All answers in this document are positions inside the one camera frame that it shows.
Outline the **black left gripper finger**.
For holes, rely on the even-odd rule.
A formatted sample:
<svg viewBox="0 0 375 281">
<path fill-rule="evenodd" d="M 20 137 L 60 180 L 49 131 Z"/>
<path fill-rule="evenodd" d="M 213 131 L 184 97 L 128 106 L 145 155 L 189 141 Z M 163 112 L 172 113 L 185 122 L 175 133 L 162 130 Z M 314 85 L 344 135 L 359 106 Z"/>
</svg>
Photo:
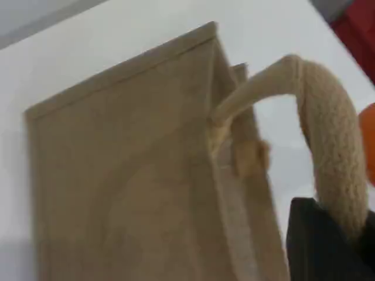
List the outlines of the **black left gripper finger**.
<svg viewBox="0 0 375 281">
<path fill-rule="evenodd" d="M 362 235 L 359 240 L 359 255 L 369 271 L 369 280 L 374 280 L 374 211 L 369 211 Z"/>
<path fill-rule="evenodd" d="M 292 199 L 286 242 L 291 280 L 361 279 L 361 261 L 313 198 Z"/>
</svg>

